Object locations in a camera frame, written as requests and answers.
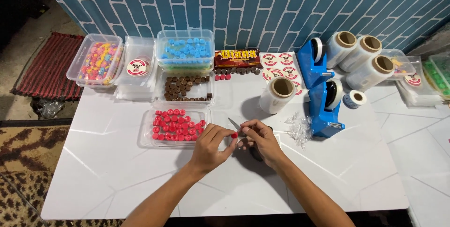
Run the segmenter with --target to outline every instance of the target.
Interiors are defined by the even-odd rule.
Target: leopard print carpet
[[[0,127],[0,172],[39,212],[42,211],[69,125]],[[0,177],[0,227],[40,227],[39,216]],[[117,227],[123,219],[53,220],[51,227]]]

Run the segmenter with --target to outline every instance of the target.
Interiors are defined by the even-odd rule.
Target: plastic food container
[[[208,69],[214,63],[211,30],[162,30],[158,33],[156,58],[166,71]]]
[[[123,65],[115,85],[145,85],[153,72],[155,39],[126,36],[124,46]]]
[[[79,86],[110,87],[120,65],[122,49],[122,38],[118,36],[88,34],[66,77]]]
[[[416,69],[401,50],[382,49],[380,55],[390,58],[394,64],[394,74],[387,80],[401,80],[406,75],[416,73]]]
[[[450,100],[450,55],[445,53],[433,55],[422,64],[431,85],[445,100]]]
[[[184,110],[185,114],[184,115],[175,115],[175,114],[171,114],[168,115],[171,119],[173,116],[177,117],[177,121],[174,122],[175,124],[175,130],[169,130],[169,131],[164,131],[164,126],[161,125],[154,125],[154,121],[155,119],[157,119],[156,117],[160,117],[161,121],[164,121],[164,117],[162,115],[156,115],[157,111],[161,111],[161,112],[167,112],[168,110]],[[178,119],[180,117],[182,117],[183,119],[186,118],[187,116],[190,117],[190,121],[189,122],[194,122],[194,124],[199,124],[198,127],[189,127],[189,122],[182,122],[180,123],[178,121]],[[211,111],[208,109],[208,106],[206,105],[199,105],[199,104],[187,104],[185,103],[184,105],[179,105],[179,104],[163,104],[163,103],[155,103],[155,105],[153,105],[152,109],[150,109],[145,117],[145,121],[143,123],[143,128],[142,128],[142,140],[141,143],[143,146],[156,146],[156,147],[180,147],[180,146],[193,146],[195,144],[195,137],[193,137],[193,135],[195,135],[196,137],[198,137],[200,135],[200,132],[202,132],[202,129],[204,130],[206,128],[206,126],[211,122]],[[170,122],[164,122],[164,125],[167,125],[170,127]],[[153,129],[155,127],[159,128],[159,132],[154,132]],[[153,136],[154,134],[157,133],[158,136],[159,135],[163,135],[164,139],[161,140],[161,138],[156,138],[154,139]],[[168,135],[170,135],[171,139],[168,140],[166,138],[166,133],[169,133]],[[173,135],[177,135],[178,138],[173,138],[172,140],[172,136]],[[189,135],[190,140],[186,140],[186,135]]]
[[[200,82],[200,84],[194,84],[191,87],[190,91],[186,91],[186,98],[206,98],[206,95],[208,93],[212,94],[211,100],[204,100],[204,101],[167,101],[164,94],[166,93],[166,82],[167,82],[167,78],[168,77],[190,77],[190,76],[200,76],[200,77],[206,77],[209,76],[209,81],[208,82]],[[179,104],[179,105],[183,105],[186,103],[189,104],[206,104],[206,105],[211,105],[214,103],[214,84],[215,84],[215,80],[214,80],[215,74],[213,72],[209,72],[207,74],[197,74],[197,73],[185,73],[185,74],[173,74],[170,72],[162,72],[161,73],[161,77],[159,79],[159,81],[157,81],[157,84],[159,84],[159,90],[158,90],[158,99],[161,102],[164,103],[171,103],[171,104]]]

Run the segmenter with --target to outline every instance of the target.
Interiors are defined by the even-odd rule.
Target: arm
[[[259,120],[241,124],[247,134],[237,145],[256,147],[264,162],[283,179],[305,212],[318,227],[354,227],[347,214],[281,150],[272,130]]]
[[[207,173],[225,162],[233,153],[237,139],[233,139],[223,151],[217,150],[223,138],[233,133],[234,131],[230,129],[208,124],[195,142],[191,160],[139,204],[121,227],[163,226],[188,190]]]

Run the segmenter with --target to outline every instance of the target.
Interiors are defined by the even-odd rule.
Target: scissors
[[[241,126],[239,126],[237,123],[235,123],[230,117],[228,117],[228,120],[231,122],[231,124],[237,129],[239,130],[241,128]],[[244,134],[244,132],[239,132],[238,137],[246,137],[246,135]],[[256,159],[259,162],[262,162],[263,159],[261,157],[261,155],[259,155],[258,150],[255,147],[250,147],[249,149],[250,155]]]

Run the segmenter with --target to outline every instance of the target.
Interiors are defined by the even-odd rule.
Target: crumpled plastic
[[[291,124],[287,134],[305,150],[305,144],[312,139],[311,117],[304,117],[299,112],[295,112],[285,123]]]
[[[53,118],[64,107],[64,101],[62,100],[47,100],[40,99],[37,103],[37,114],[42,118]]]

